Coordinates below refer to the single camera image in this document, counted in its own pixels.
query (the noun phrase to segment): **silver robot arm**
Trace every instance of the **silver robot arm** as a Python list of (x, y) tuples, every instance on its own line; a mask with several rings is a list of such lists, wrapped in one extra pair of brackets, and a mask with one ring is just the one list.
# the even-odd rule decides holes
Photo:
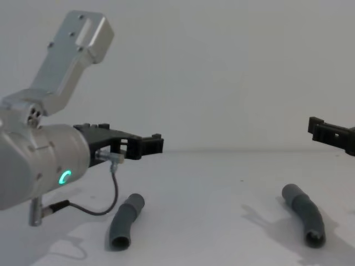
[(69, 12), (29, 89), (2, 99), (0, 209), (33, 199), (31, 224), (39, 225), (41, 195), (85, 174), (84, 136), (69, 125), (39, 126), (40, 119), (66, 106), (83, 70), (104, 59), (113, 36), (102, 14)]

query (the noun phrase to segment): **gray tube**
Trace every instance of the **gray tube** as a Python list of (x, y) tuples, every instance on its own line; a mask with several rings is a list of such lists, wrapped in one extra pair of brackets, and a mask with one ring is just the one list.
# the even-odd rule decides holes
[(294, 184), (286, 185), (282, 189), (282, 197), (302, 220), (306, 244), (311, 248), (322, 247), (326, 242), (326, 233), (323, 218), (317, 206)]
[(144, 207), (144, 199), (139, 194), (132, 194), (119, 207), (112, 220), (109, 232), (109, 243), (114, 250), (125, 250), (131, 244), (130, 230)]

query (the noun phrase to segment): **white backdrop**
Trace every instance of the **white backdrop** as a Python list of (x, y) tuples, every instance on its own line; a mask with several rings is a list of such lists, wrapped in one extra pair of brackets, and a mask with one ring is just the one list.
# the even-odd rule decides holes
[(67, 11), (116, 36), (46, 123), (160, 132), (166, 150), (326, 149), (309, 116), (353, 126), (353, 0), (2, 0), (0, 97), (26, 88)]

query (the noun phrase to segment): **white surface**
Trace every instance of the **white surface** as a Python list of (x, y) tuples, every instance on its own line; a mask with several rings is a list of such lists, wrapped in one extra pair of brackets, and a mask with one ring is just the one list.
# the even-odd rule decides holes
[[(119, 169), (120, 203), (134, 192), (146, 199), (127, 251), (105, 249), (113, 214), (91, 217), (68, 208), (29, 228), (26, 203), (0, 215), (0, 264), (354, 266), (354, 160), (342, 152), (173, 152), (127, 161)], [(49, 201), (107, 206), (108, 167), (94, 167)], [(322, 211), (323, 249), (303, 245), (300, 221), (279, 198), (291, 182)]]
[(309, 116), (354, 125), (353, 0), (2, 0), (0, 97), (30, 85), (71, 9), (116, 37), (49, 123), (159, 132), (166, 150), (326, 149)]

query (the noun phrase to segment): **white table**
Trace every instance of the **white table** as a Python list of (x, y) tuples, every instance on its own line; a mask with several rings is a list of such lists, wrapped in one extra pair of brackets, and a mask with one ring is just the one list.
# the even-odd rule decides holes
[[(113, 196), (109, 165), (54, 191), (100, 209)], [(105, 245), (115, 212), (92, 217), (68, 207), (27, 225), (28, 205), (0, 212), (1, 266), (355, 265), (355, 158), (337, 152), (171, 152), (126, 161), (118, 171), (121, 204), (141, 193), (146, 205), (132, 245)], [(303, 244), (302, 224), (280, 198), (299, 185), (322, 211), (327, 244)]]

